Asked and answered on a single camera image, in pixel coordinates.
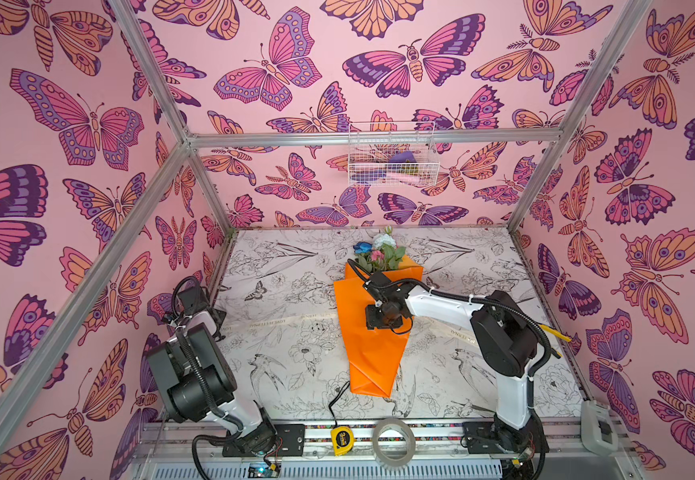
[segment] flower bouquet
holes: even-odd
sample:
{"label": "flower bouquet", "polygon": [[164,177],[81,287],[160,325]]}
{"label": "flower bouquet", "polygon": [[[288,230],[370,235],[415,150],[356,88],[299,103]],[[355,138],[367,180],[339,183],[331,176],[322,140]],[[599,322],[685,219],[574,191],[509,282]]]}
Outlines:
{"label": "flower bouquet", "polygon": [[359,242],[353,245],[356,260],[361,267],[373,274],[398,270],[406,255],[406,247],[398,246],[392,237],[393,228],[386,226],[384,233],[374,237],[373,242]]}

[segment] white flower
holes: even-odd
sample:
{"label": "white flower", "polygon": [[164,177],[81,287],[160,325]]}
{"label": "white flower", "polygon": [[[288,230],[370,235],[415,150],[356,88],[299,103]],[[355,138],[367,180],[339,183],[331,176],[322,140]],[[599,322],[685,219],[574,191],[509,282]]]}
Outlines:
{"label": "white flower", "polygon": [[372,244],[372,248],[374,250],[379,250],[382,248],[382,245],[390,245],[392,248],[395,248],[396,247],[395,239],[393,239],[388,234],[381,234],[381,235],[375,236],[374,242]]}

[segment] pink wall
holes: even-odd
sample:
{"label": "pink wall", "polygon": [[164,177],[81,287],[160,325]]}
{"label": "pink wall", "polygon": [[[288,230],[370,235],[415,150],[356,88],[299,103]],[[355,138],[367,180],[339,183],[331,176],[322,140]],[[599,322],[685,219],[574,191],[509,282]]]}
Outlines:
{"label": "pink wall", "polygon": [[[576,138],[608,139],[562,158],[522,234],[595,397],[619,412],[655,478],[695,478],[695,2],[652,6],[661,43],[647,43],[644,19],[613,75],[612,101],[624,99],[589,112],[595,126]],[[668,70],[645,77],[662,61]]]}

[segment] bird drawing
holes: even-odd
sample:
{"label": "bird drawing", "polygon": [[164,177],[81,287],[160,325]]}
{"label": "bird drawing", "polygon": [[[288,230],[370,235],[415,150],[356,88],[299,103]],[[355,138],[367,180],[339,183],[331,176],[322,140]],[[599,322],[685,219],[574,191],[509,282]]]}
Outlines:
{"label": "bird drawing", "polygon": [[[475,380],[473,380],[473,370],[476,370],[483,378],[485,378],[492,385],[494,385],[494,380],[496,379],[494,375],[477,364],[476,359],[482,361],[482,356],[475,352],[470,352],[469,350],[464,349],[455,349],[454,351],[455,353],[454,355],[451,355],[451,358],[453,358],[454,360],[459,360],[459,373],[465,379],[465,382],[467,382],[467,384],[473,388],[473,390],[475,390],[476,392],[478,391],[476,382]],[[487,401],[485,397],[480,397],[484,402]]]}
{"label": "bird drawing", "polygon": [[403,385],[403,370],[398,366],[398,375],[393,386],[393,394],[391,398],[383,398],[385,402],[393,404],[392,416],[396,418],[406,418],[411,413],[411,407],[414,405],[414,398],[417,396],[417,376],[414,376],[411,385],[411,392],[407,393],[406,387]]}
{"label": "bird drawing", "polygon": [[262,397],[259,394],[259,382],[262,379],[263,375],[266,375],[268,379],[270,379],[271,382],[273,382],[273,386],[275,387],[275,390],[279,392],[278,390],[278,383],[280,383],[280,386],[284,386],[283,380],[280,379],[278,375],[276,375],[272,369],[271,369],[271,363],[276,363],[277,365],[280,365],[283,367],[283,363],[278,362],[272,357],[269,357],[263,353],[257,353],[254,355],[254,358],[249,360],[249,365],[253,365],[254,369],[251,370],[251,387],[254,389],[254,394],[256,395],[256,398],[261,399]]}

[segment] metal grate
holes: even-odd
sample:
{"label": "metal grate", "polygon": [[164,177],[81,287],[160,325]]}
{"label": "metal grate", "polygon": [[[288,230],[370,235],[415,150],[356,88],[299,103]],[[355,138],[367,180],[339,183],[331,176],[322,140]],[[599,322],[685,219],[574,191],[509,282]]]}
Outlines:
{"label": "metal grate", "polygon": [[[207,462],[204,465],[208,476],[220,480],[222,478],[247,478],[251,463],[234,463],[232,466],[222,466],[220,462]],[[153,475],[153,480],[179,480],[199,478],[194,466],[184,463],[159,464]],[[400,470],[387,470],[378,466],[373,460],[333,460],[333,461],[303,461],[284,460],[278,478],[343,478],[355,480],[428,480],[430,478],[502,478],[502,467],[499,460],[483,458],[451,458],[438,460],[412,460],[408,466]]]}

